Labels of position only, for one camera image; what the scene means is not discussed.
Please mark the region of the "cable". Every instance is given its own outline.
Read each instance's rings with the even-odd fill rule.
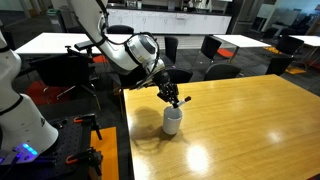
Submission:
[[[20,154],[17,154],[16,157],[12,160],[11,164],[10,164],[10,167],[7,169],[7,171],[5,173],[2,174],[2,176],[0,177],[0,180],[3,180],[8,174],[9,172],[11,171],[12,167],[14,165],[17,164],[17,162],[19,161],[20,159]]]

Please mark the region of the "desk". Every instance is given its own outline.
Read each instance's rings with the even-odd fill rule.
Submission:
[[[320,98],[275,75],[179,84],[178,134],[158,89],[124,91],[135,179],[307,179],[320,172]]]
[[[131,35],[108,34],[110,40],[114,42],[124,42]],[[32,39],[25,45],[21,46],[15,52],[19,55],[52,55],[67,53],[65,46],[71,46],[71,49],[77,51],[74,45],[80,42],[88,41],[89,38],[85,34],[72,33],[42,33]],[[98,48],[92,48],[93,54],[101,54]]]
[[[291,36],[293,38],[300,39],[304,41],[305,45],[311,46],[312,49],[301,59],[301,61],[304,61],[306,69],[308,69],[307,60],[311,59],[314,53],[318,50],[320,46],[320,37],[319,36]],[[313,60],[309,67],[312,66],[315,62],[317,62],[319,58],[317,57],[315,60]]]
[[[232,63],[236,54],[240,48],[252,48],[252,47],[270,47],[271,45],[262,43],[260,41],[242,36],[242,35],[213,35],[219,39],[227,41],[236,46],[236,50],[233,56],[229,59],[228,63]]]

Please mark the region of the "floor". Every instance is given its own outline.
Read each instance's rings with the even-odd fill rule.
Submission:
[[[26,19],[26,15],[23,11],[0,10],[0,20],[4,26],[10,26],[24,19]]]
[[[19,47],[31,40],[41,32],[52,32],[50,21],[45,16],[40,16],[33,19],[27,19],[19,24],[11,26],[6,30],[11,31],[14,36],[16,46]],[[203,36],[178,36],[179,46],[183,49],[179,49],[177,52],[176,67],[189,69],[193,71],[192,82],[202,81],[207,67],[210,65],[209,60],[203,55],[199,55],[197,61],[193,64],[196,56],[198,55],[199,48],[201,46]],[[160,46],[163,46],[163,37],[158,36]],[[224,48],[228,48],[230,51],[234,50],[234,47],[230,44],[223,44]],[[255,65],[255,64],[268,64],[270,58],[267,58],[263,54],[266,51],[261,48],[252,49],[240,49],[234,64],[240,67]],[[220,57],[214,61],[214,63],[225,63],[226,59]],[[104,66],[100,63],[95,64],[96,70],[99,74],[100,79],[95,82],[97,87],[97,94],[100,100],[102,110],[96,111],[95,107],[88,105],[88,109],[92,109],[96,112],[97,121],[100,123],[102,128],[115,126],[117,128],[117,143],[118,143],[118,155],[119,155],[119,173],[120,179],[132,179],[130,174],[130,144],[129,134],[126,124],[126,119],[121,116],[119,97],[113,94],[113,83],[112,79],[108,76]],[[245,77],[252,76],[249,72],[243,70],[242,73]],[[30,75],[30,80],[27,76],[16,78],[13,82],[14,89],[19,92],[25,92],[26,88],[36,80],[36,74]],[[284,73],[282,78],[304,88],[310,90],[312,93],[320,95],[320,82],[316,85],[314,83],[320,81],[320,70],[310,68],[307,73],[291,75]],[[91,99],[91,97],[83,92],[77,92],[76,103],[81,100]],[[57,118],[67,115],[75,115],[79,112],[76,111],[77,107],[71,105],[72,102],[61,103],[60,106],[54,106],[53,111],[57,111],[54,115],[48,115],[47,118]]]

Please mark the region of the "white table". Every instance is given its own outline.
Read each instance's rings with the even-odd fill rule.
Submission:
[[[131,35],[108,34],[110,40],[120,43],[127,40]],[[72,34],[72,33],[42,33],[36,38],[32,39],[25,45],[21,46],[15,52],[19,55],[52,55],[63,54],[67,50],[65,46],[71,46],[71,49],[77,51],[74,45],[89,38],[86,34]],[[98,48],[92,48],[93,54],[101,54]]]
[[[270,47],[271,45],[262,43],[260,41],[242,36],[242,35],[214,35],[219,39],[227,41],[236,46],[236,50],[233,53],[233,56],[229,59],[228,63],[232,63],[238,50],[240,48],[252,48],[252,47]]]
[[[312,56],[314,55],[314,53],[320,47],[320,37],[319,36],[290,36],[290,37],[300,39],[300,40],[304,41],[305,45],[312,47],[312,49],[301,59],[301,61],[304,61],[306,69],[308,69],[308,67],[312,66],[312,64],[317,62],[319,57],[316,58],[315,60],[313,60],[309,65],[307,64],[307,60],[311,59]]]

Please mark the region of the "counter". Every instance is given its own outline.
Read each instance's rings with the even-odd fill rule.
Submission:
[[[230,14],[223,14],[222,11],[213,10],[212,12],[185,12],[176,8],[174,11],[168,10],[165,6],[151,6],[142,5],[141,9],[134,7],[124,7],[124,6],[108,6],[108,9],[121,9],[121,10],[134,10],[134,11],[155,11],[155,12],[166,12],[166,13],[185,13],[185,14],[201,14],[201,15],[216,15],[216,16],[231,16]]]
[[[127,25],[135,33],[226,34],[231,16],[215,12],[169,11],[163,7],[108,7],[109,26]]]

